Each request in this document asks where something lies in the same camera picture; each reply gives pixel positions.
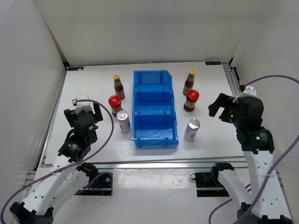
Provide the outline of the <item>right black corner label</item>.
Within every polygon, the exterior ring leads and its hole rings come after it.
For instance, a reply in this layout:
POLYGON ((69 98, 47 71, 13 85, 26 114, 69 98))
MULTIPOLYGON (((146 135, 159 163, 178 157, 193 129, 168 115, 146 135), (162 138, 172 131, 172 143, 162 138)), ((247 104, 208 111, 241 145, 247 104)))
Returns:
POLYGON ((206 65, 222 65, 220 61, 208 61, 205 62, 206 65))

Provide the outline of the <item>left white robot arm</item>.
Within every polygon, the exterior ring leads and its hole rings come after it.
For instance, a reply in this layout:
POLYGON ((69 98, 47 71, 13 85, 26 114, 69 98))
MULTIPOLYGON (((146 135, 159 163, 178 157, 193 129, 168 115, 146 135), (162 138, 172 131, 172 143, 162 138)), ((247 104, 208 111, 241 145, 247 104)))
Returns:
POLYGON ((48 173, 34 181, 36 187, 26 198, 10 207, 19 224, 53 223, 55 214, 73 195, 98 181, 97 168, 87 160, 98 139, 96 124, 103 120, 103 105, 89 99, 77 99, 73 104, 74 110, 64 111, 71 130, 48 173))

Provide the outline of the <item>right tall sauce bottle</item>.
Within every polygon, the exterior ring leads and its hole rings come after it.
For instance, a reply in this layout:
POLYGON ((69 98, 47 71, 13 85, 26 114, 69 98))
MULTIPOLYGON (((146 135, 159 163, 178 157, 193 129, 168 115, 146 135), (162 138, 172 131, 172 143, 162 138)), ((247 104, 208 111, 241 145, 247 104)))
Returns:
POLYGON ((196 71, 195 70, 190 70, 189 75, 185 80, 185 84, 183 87, 183 95, 187 95, 188 91, 193 88, 194 85, 194 77, 195 77, 196 71))

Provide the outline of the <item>front aluminium rail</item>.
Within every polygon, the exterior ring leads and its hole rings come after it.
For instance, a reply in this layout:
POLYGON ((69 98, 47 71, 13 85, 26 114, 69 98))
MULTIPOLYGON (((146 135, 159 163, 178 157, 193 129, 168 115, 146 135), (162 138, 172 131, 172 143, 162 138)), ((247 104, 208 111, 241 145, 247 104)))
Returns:
POLYGON ((205 159, 177 159, 177 160, 152 160, 152 161, 123 161, 123 162, 93 162, 99 169, 178 169, 190 168, 203 171, 209 171, 215 163, 230 163, 235 169, 245 169, 248 167, 245 158, 237 157, 220 157, 205 159))

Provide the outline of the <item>left black corner label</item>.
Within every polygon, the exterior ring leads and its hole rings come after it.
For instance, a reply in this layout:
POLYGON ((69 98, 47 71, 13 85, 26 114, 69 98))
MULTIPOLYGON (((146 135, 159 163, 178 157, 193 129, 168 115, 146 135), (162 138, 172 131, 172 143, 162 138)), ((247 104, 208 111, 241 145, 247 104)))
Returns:
POLYGON ((69 67, 68 71, 78 71, 78 70, 83 70, 84 67, 69 67))

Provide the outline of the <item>black corner label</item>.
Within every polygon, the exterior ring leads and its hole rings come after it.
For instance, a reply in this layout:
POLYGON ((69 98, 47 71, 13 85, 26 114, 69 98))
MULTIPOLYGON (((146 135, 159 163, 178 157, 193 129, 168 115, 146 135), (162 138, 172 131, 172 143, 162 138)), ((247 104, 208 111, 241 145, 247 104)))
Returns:
POLYGON ((206 65, 222 65, 220 61, 208 61, 205 62, 206 65))
POLYGON ((69 67, 68 71, 78 71, 78 70, 83 70, 84 67, 69 67))

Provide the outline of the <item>blue three-compartment plastic bin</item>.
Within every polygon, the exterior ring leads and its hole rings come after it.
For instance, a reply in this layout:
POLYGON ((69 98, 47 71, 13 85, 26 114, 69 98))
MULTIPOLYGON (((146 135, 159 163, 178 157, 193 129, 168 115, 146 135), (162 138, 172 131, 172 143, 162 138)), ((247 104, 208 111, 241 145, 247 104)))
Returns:
POLYGON ((179 145, 172 76, 167 70, 135 70, 132 141, 142 147, 179 145))

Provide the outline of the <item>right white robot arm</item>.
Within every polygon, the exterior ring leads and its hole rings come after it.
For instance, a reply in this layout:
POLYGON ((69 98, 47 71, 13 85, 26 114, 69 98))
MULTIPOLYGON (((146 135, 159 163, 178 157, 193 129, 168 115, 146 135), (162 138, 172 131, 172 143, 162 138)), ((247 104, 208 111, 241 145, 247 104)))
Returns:
POLYGON ((280 205, 271 132, 262 126, 264 106, 253 95, 231 97, 221 93, 209 105, 209 116, 223 108, 220 120, 232 123, 246 159, 251 191, 248 192, 228 163, 215 164, 210 174, 214 186, 223 186, 238 206, 237 224, 291 224, 280 205))

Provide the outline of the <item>left tall sauce bottle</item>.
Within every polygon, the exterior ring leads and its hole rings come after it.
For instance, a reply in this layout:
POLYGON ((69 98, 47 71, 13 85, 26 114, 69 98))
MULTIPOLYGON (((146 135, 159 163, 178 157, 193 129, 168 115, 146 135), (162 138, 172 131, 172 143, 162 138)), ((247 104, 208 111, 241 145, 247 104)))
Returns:
POLYGON ((125 93, 124 93, 124 89, 123 89, 123 85, 122 85, 122 82, 120 80, 120 76, 119 74, 115 74, 113 76, 114 78, 114 90, 115 90, 115 93, 118 97, 121 98, 121 100, 123 100, 125 98, 125 93))

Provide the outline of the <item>silver can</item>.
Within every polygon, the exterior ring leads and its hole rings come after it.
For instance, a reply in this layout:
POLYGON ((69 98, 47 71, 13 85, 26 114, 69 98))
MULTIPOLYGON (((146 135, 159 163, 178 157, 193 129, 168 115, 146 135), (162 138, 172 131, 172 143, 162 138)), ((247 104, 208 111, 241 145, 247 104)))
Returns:
POLYGON ((199 128, 200 128, 200 121, 198 119, 190 119, 187 122, 187 126, 184 133, 184 139, 187 141, 194 140, 199 128))
POLYGON ((131 131, 129 115, 125 110, 119 111, 116 115, 116 118, 123 133, 128 133, 131 131))

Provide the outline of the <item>tall sauce bottle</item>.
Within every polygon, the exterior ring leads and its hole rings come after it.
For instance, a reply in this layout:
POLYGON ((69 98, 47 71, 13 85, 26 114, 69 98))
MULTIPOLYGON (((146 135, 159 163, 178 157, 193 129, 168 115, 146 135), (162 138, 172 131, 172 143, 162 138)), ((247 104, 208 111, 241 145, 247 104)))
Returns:
POLYGON ((196 71, 195 70, 190 70, 189 75, 185 80, 185 84, 183 87, 183 95, 187 95, 188 91, 193 88, 194 85, 194 77, 195 77, 196 71))
POLYGON ((119 74, 115 74, 113 76, 114 78, 114 90, 115 90, 115 93, 118 97, 121 98, 121 100, 123 100, 125 98, 125 93, 124 93, 124 89, 123 89, 123 85, 122 85, 122 82, 120 80, 120 76, 119 74))

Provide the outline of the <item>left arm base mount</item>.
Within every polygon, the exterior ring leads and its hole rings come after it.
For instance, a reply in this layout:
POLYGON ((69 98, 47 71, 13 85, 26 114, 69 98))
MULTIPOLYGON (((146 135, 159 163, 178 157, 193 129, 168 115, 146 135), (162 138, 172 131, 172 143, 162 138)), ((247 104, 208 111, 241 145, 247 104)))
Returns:
POLYGON ((103 172, 91 176, 86 187, 83 187, 76 196, 112 196, 113 173, 103 172))

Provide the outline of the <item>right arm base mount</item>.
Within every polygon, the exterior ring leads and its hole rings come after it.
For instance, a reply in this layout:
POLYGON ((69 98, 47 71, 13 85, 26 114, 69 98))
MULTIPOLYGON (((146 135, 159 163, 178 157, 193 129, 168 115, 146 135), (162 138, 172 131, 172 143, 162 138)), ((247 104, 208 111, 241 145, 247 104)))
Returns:
POLYGON ((195 181, 197 197, 228 197, 228 192, 218 182, 212 179, 211 173, 192 173, 189 176, 195 181))

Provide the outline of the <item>right aluminium rail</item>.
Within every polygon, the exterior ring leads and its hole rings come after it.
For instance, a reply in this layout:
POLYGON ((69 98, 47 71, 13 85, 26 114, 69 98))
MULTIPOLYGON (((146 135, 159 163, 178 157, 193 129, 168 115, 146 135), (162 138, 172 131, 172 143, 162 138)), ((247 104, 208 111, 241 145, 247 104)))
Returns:
POLYGON ((226 74, 228 84, 230 86, 233 97, 237 97, 240 92, 240 79, 235 67, 231 67, 229 64, 222 64, 224 72, 226 74))

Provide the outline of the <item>red-lid sauce jar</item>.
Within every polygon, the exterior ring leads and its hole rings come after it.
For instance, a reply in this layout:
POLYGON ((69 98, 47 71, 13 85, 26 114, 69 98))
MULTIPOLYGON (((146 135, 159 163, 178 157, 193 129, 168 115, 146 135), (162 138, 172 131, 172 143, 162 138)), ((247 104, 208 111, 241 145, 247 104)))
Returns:
POLYGON ((113 95, 108 99, 108 103, 111 107, 112 114, 114 116, 117 115, 119 111, 122 111, 122 106, 121 106, 121 98, 117 95, 113 95))
POLYGON ((184 103, 184 109, 187 112, 191 112, 195 109, 196 102, 198 101, 200 94, 197 90, 189 90, 186 94, 186 100, 184 103))

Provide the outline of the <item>aluminium rail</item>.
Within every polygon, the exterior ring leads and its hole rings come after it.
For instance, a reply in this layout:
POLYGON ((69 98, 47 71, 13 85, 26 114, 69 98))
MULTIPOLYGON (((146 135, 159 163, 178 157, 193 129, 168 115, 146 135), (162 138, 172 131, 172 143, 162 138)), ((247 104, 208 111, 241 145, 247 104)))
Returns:
POLYGON ((245 158, 237 157, 220 157, 205 159, 177 159, 177 160, 152 160, 152 161, 123 161, 123 162, 93 162, 99 169, 178 169, 190 168, 203 171, 209 171, 215 163, 230 163, 235 169, 245 169, 248 167, 245 158))
POLYGON ((222 64, 224 72, 226 74, 228 84, 230 86, 233 97, 237 97, 240 92, 240 79, 235 67, 231 67, 229 64, 222 64))

